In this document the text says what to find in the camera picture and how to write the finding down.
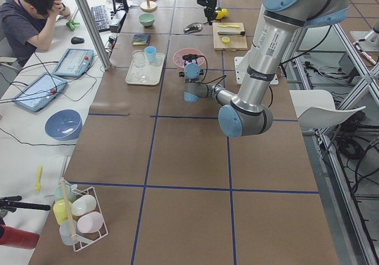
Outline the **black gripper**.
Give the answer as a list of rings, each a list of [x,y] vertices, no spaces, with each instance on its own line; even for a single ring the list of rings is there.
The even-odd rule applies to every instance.
[[[201,66],[204,63],[204,56],[196,54],[183,55],[181,56],[179,63],[182,69],[184,69],[184,67],[189,63],[196,63],[198,66]]]
[[[215,20],[217,0],[197,0],[197,4],[204,7],[204,16],[208,18],[208,24],[213,25],[213,21]]]

